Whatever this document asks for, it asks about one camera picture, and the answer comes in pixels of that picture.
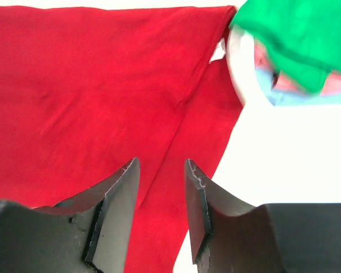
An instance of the red fabric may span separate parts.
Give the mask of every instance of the red fabric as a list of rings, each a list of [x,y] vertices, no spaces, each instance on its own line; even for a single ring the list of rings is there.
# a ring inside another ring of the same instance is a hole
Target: red fabric
[[[0,7],[0,198],[53,205],[137,156],[126,272],[172,272],[184,160],[212,175],[241,110],[209,64],[234,12]]]

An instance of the stack of clothes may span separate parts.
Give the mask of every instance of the stack of clothes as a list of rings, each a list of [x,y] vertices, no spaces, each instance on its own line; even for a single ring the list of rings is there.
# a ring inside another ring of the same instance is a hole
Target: stack of clothes
[[[236,13],[231,26],[255,37],[257,80],[272,104],[341,104],[341,0],[332,4],[248,0]]]

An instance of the white surface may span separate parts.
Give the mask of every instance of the white surface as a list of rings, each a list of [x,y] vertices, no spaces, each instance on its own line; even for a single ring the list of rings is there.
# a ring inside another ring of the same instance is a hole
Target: white surface
[[[91,1],[0,0],[0,6],[86,6],[134,9],[175,6],[240,6],[245,0]],[[232,79],[245,104],[213,177],[242,200],[341,202],[341,106],[274,108],[253,71],[253,41],[234,33],[227,52]],[[185,238],[174,273],[196,273]]]
[[[212,55],[210,62],[216,61],[216,60],[221,60],[225,57],[226,55],[226,43],[225,39],[222,38],[216,45],[214,54]]]

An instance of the black plastic part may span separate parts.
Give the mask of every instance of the black plastic part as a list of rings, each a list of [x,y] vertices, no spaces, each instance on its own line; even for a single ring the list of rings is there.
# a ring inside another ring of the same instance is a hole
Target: black plastic part
[[[254,207],[216,185],[191,160],[185,174],[199,273],[341,273],[341,204]]]
[[[122,273],[140,163],[54,207],[0,201],[0,273]]]

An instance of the green cloth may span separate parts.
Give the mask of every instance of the green cloth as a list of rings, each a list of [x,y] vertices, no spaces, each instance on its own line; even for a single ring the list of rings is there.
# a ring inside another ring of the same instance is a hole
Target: green cloth
[[[248,0],[230,27],[260,40],[277,72],[311,94],[341,73],[341,0]]]

